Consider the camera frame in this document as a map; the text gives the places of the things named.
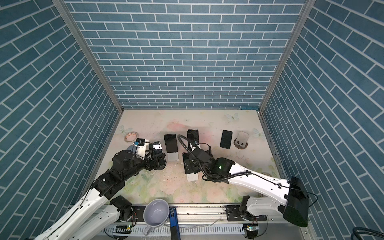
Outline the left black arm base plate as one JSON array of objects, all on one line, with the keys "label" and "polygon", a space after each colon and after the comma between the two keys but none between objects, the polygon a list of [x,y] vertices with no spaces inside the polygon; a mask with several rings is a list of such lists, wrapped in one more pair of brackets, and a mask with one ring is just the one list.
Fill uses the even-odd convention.
[{"label": "left black arm base plate", "polygon": [[129,211],[130,215],[128,217],[120,217],[119,222],[131,224],[143,223],[145,208],[146,205],[133,205]]}]

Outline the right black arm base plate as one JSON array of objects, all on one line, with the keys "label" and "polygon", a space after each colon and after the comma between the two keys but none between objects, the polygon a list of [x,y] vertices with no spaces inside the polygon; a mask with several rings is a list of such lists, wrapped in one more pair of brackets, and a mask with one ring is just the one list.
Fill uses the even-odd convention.
[{"label": "right black arm base plate", "polygon": [[239,221],[267,221],[266,215],[254,216],[249,213],[245,207],[241,205],[226,205],[224,206],[225,213],[227,215],[228,222],[239,222]]}]

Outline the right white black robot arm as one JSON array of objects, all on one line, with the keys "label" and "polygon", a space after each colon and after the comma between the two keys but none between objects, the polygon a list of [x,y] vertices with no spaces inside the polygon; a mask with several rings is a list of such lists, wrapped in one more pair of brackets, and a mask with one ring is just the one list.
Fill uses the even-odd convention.
[{"label": "right white black robot arm", "polygon": [[271,208],[282,214],[286,221],[298,227],[308,226],[311,193],[299,178],[286,180],[269,177],[226,158],[214,159],[210,151],[196,147],[187,151],[205,180],[238,185],[263,194],[272,199]]}]

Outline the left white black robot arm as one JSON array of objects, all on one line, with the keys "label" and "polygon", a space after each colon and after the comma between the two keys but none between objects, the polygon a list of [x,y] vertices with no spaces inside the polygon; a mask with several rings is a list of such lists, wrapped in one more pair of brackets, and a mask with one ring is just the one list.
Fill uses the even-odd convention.
[{"label": "left white black robot arm", "polygon": [[165,156],[158,142],[118,152],[112,168],[95,179],[85,195],[36,239],[90,240],[117,221],[136,223],[132,203],[118,192],[142,170],[163,170]]}]

